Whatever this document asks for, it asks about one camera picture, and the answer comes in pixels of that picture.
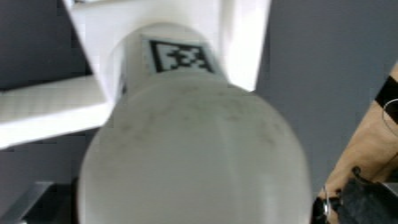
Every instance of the white surface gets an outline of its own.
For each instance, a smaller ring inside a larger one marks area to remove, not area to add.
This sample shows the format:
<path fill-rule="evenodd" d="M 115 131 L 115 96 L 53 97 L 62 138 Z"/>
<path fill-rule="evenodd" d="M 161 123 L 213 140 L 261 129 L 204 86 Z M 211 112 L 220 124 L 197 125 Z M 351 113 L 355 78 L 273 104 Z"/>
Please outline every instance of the white surface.
<path fill-rule="evenodd" d="M 81 224 L 309 223 L 291 129 L 268 103 L 218 76 L 167 72 L 124 95 L 78 187 Z"/>
<path fill-rule="evenodd" d="M 0 149 L 103 125 L 110 106 L 94 77 L 3 92 Z"/>
<path fill-rule="evenodd" d="M 126 35 L 154 23 L 175 23 L 204 36 L 231 82 L 254 90 L 270 0 L 64 0 L 83 50 L 110 102 L 119 74 L 106 71 L 110 54 Z"/>

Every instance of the gray wall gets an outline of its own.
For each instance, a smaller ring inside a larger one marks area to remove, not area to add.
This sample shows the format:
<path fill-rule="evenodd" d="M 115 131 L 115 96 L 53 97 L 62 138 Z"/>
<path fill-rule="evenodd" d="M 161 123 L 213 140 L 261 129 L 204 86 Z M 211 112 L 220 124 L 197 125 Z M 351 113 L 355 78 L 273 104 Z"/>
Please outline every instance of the gray wall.
<path fill-rule="evenodd" d="M 257 94 L 305 148 L 314 194 L 398 59 L 398 1 L 273 0 Z"/>
<path fill-rule="evenodd" d="M 96 130 L 0 151 L 0 216 L 35 181 L 71 183 Z"/>

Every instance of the white panel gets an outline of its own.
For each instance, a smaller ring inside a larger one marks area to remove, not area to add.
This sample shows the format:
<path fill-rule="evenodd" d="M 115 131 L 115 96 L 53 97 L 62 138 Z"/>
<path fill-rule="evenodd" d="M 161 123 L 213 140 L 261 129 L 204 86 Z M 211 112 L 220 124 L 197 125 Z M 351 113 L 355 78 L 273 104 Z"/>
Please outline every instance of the white panel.
<path fill-rule="evenodd" d="M 103 125 L 110 106 L 94 77 L 0 95 L 0 149 Z"/>

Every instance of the white cylindrical object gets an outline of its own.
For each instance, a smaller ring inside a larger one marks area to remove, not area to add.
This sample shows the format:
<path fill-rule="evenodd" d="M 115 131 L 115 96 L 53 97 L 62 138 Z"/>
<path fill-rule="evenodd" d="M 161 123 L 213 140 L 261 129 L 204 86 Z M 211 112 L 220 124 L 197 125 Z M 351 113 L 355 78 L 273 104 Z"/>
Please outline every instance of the white cylindrical object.
<path fill-rule="evenodd" d="M 80 223 L 309 223 L 305 156 L 268 103 L 188 68 L 136 80 L 85 156 Z"/>

